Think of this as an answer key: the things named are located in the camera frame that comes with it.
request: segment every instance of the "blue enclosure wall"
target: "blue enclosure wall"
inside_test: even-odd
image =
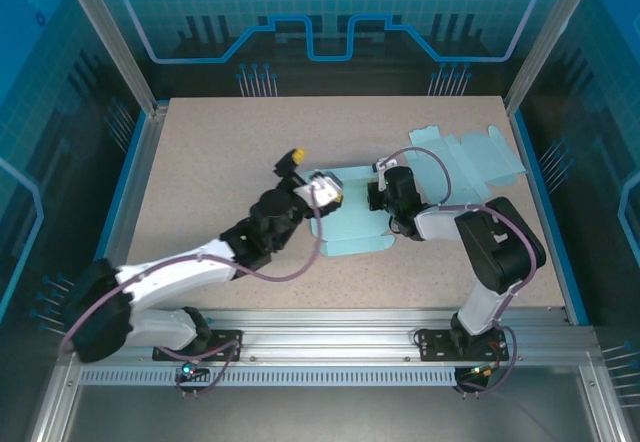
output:
[[[105,1],[168,98],[239,96],[252,63],[279,95],[425,95],[465,63],[465,94],[505,94],[555,0]]]
[[[640,0],[582,0],[522,114],[589,318],[637,345]]]
[[[0,27],[0,433],[23,440],[60,340],[43,277],[92,260],[139,110],[76,0],[0,0]]]

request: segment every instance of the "enclosure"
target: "enclosure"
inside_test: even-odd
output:
[[[636,440],[640,0],[1,1],[3,440]],[[414,339],[471,292],[463,246],[347,206],[377,177],[354,167],[420,144],[468,182],[452,201],[507,197],[548,258],[504,314],[513,373],[478,400],[452,389],[472,360]],[[218,237],[294,147],[345,183],[313,269],[160,305],[242,331],[220,387],[181,400],[152,347],[60,355],[88,264]],[[265,273],[305,263],[307,227]]]

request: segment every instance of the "table surface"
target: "table surface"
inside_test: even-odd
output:
[[[172,99],[128,263],[190,250],[246,217],[260,195],[277,184],[273,165],[291,148],[307,151],[300,171],[368,165],[409,145],[409,132],[428,125],[438,125],[443,136],[458,137],[496,125],[517,152],[499,97]],[[546,248],[526,177],[492,189],[513,202]],[[261,272],[294,272],[312,246],[313,236],[304,224]],[[321,256],[292,282],[243,277],[194,289],[162,307],[457,307],[472,286],[473,272],[460,242],[400,237],[381,252]],[[564,305],[550,261],[514,305]]]

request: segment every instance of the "beige work surface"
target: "beige work surface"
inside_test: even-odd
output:
[[[367,165],[409,145],[413,129],[438,125],[443,136],[461,136],[491,124],[517,151],[499,97],[172,99],[128,262],[195,248],[245,218],[260,195],[278,183],[274,163],[294,147],[307,151],[301,171]],[[511,199],[544,242],[525,176],[493,189]],[[309,257],[313,241],[309,224],[301,225],[261,271],[294,272]],[[243,277],[194,289],[163,307],[457,307],[472,280],[460,242],[400,237],[385,251],[321,256],[292,282]],[[564,305],[550,261],[514,305]]]

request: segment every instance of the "black mounting plate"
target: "black mounting plate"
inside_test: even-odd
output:
[[[226,344],[227,342],[231,342],[236,339],[238,341],[238,345],[235,347],[229,347],[228,349],[223,350],[222,352],[212,355],[211,357],[207,357],[206,359],[202,359],[203,362],[226,362],[231,355],[231,351],[235,351],[235,355],[231,359],[231,362],[238,362],[240,360],[240,348],[242,347],[242,331],[241,330],[212,330],[212,336],[209,339],[209,345],[207,346],[207,351],[209,349],[213,349],[214,347],[220,347],[221,345]],[[190,355],[190,354],[182,354],[179,350],[175,351],[181,355]],[[170,355],[165,354],[157,347],[153,348],[153,354],[151,356],[153,360],[156,362],[170,362],[178,359],[174,359]]]
[[[469,350],[464,355],[458,352],[449,330],[418,329],[413,334],[413,342],[420,349],[422,362],[495,362],[498,359],[496,355],[501,362],[509,360],[504,332],[496,329],[473,337]],[[497,354],[490,347],[490,342],[501,347]]]

